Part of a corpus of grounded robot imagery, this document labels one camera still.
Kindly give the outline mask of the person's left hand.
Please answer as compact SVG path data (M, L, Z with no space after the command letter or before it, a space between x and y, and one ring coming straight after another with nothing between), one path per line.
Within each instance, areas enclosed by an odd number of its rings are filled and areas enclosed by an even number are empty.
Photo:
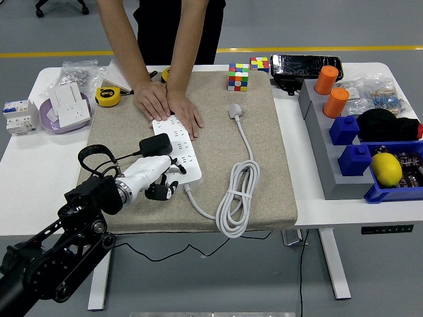
M168 89L166 93L168 112L174 113L187 130L190 140L199 137L199 129L204 127L197 107L186 97L184 92Z

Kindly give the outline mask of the person's right hand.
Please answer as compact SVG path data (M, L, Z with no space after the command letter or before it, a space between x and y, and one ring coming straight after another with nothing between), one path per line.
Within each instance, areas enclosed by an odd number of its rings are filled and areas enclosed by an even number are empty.
M135 84L134 102L137 108L150 121L164 121L170 114L166 99L167 90L163 83L151 80L140 81Z

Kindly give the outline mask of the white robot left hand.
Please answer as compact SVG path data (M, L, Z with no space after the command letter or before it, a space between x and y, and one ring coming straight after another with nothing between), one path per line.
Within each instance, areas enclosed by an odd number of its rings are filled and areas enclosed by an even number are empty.
M133 203L139 192L144 191L147 199L166 201L178 187L178 181L167 183L167 171L175 165L180 174L186 169L176 158L169 155L144 157L136 160L123 175L115 179L116 187L124 205Z

